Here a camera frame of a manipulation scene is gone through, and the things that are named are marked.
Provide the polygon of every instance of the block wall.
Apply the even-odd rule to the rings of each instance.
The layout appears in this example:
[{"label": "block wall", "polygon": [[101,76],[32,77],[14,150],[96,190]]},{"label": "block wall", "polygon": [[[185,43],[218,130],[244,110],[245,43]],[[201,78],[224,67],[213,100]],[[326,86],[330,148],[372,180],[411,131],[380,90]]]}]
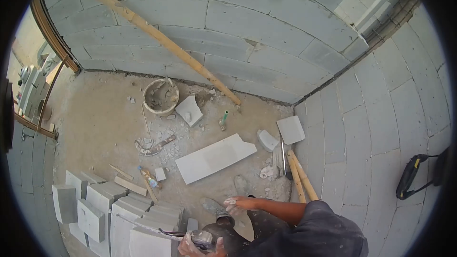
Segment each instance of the block wall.
[{"label": "block wall", "polygon": [[[286,103],[322,85],[368,47],[330,11],[342,0],[120,1],[188,51],[228,88]],[[57,30],[84,69],[208,83],[95,0],[45,2]]]},{"label": "block wall", "polygon": [[[369,256],[402,256],[440,188],[401,201],[401,174],[414,155],[442,153],[453,126],[446,60],[424,6],[295,113],[306,134],[297,157],[318,195],[363,230]],[[436,160],[420,164],[409,190],[432,179]]]},{"label": "block wall", "polygon": [[14,122],[13,149],[7,153],[16,202],[49,257],[68,257],[52,196],[56,141]]}]

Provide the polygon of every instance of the shoe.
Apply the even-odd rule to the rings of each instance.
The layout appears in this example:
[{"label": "shoe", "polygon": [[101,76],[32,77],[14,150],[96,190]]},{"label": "shoe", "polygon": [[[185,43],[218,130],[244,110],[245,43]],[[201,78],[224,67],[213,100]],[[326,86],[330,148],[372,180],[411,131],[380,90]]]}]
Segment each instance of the shoe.
[{"label": "shoe", "polygon": [[230,221],[230,224],[232,226],[235,226],[235,220],[233,219],[233,217],[230,214],[228,214],[228,212],[225,210],[223,206],[221,206],[213,199],[201,198],[200,203],[207,212],[214,214],[216,216],[216,220],[221,217],[226,217]]},{"label": "shoe", "polygon": [[242,175],[236,175],[233,178],[235,189],[238,195],[249,196],[248,181]]}]

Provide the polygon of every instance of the trowel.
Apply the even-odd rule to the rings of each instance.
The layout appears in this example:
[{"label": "trowel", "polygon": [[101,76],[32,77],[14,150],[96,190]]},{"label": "trowel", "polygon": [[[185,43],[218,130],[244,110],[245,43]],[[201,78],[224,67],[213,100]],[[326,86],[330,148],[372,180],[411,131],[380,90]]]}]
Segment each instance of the trowel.
[{"label": "trowel", "polygon": [[147,156],[147,157],[154,156],[154,155],[158,154],[160,151],[162,151],[163,146],[170,143],[174,139],[176,139],[176,137],[174,135],[172,135],[171,137],[163,140],[162,142],[158,143],[156,146],[151,147],[149,149],[143,148],[140,145],[140,142],[138,142],[138,140],[135,140],[135,147],[137,148],[138,152],[140,152],[144,156]]}]

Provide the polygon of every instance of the dark shirt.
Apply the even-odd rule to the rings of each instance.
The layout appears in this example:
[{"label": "dark shirt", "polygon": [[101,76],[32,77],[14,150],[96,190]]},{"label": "dark shirt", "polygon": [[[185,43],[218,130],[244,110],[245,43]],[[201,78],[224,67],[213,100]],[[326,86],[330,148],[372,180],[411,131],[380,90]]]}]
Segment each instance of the dark shirt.
[{"label": "dark shirt", "polygon": [[327,203],[308,203],[300,224],[276,232],[266,240],[254,240],[242,257],[366,257],[367,239],[351,220],[334,214]]}]

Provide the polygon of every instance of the bucket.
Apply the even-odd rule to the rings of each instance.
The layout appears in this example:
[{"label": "bucket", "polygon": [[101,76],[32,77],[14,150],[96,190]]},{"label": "bucket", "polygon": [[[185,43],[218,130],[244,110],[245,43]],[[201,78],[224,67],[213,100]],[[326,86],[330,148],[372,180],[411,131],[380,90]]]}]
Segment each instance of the bucket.
[{"label": "bucket", "polygon": [[[162,103],[168,102],[168,107],[166,109],[156,110],[154,108],[161,108],[161,106],[152,105],[151,100],[152,100],[153,95],[151,93],[152,92],[155,93],[157,91],[157,86],[160,84],[163,84],[163,83],[168,83],[168,85],[169,85],[168,89],[172,90],[171,93],[167,94],[166,99],[165,99],[166,101],[162,102]],[[170,114],[172,114],[174,111],[174,108],[176,107],[176,105],[178,105],[178,101],[179,101],[178,87],[168,77],[160,78],[160,79],[153,81],[144,89],[144,92],[143,92],[144,106],[146,107],[147,110],[149,110],[150,112],[152,112],[158,116],[169,116]]]}]

